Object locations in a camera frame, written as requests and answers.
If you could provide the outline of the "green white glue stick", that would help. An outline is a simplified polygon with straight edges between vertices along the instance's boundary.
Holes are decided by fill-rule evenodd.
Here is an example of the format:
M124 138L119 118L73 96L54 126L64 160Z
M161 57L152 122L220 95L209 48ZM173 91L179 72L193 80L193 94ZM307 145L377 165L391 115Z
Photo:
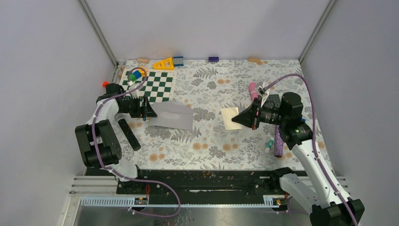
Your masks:
M268 141L268 143L266 144L266 149L265 149L265 151L266 151L267 153L270 152L270 150L271 150L272 147L273 147L273 144L274 144L274 140L273 140L273 139L270 139L270 140Z

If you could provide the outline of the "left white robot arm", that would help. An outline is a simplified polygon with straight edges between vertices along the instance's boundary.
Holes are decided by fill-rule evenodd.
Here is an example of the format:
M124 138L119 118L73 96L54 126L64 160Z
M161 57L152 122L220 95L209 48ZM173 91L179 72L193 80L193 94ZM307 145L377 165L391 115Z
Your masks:
M145 190L145 179L138 176L139 169L122 156L122 147L112 127L117 123L134 151L141 145L124 118L156 118L149 97L132 97L130 91L116 83L105 86L106 93L96 100L96 110L84 125L75 128L75 136L84 165L105 170L119 179L128 181L128 188L139 194Z

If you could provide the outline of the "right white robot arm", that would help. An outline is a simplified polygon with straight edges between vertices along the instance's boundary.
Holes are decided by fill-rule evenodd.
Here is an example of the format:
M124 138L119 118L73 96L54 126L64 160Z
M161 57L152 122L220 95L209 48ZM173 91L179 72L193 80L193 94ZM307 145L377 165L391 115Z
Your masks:
M365 207L352 199L319 152L312 129L302 120L301 97L293 92L282 95L278 108L263 108L261 97L232 121L251 129L268 123L279 127L279 136L302 164L313 188L309 188L288 167L277 169L270 179L276 194L287 192L309 214L313 226L357 226Z

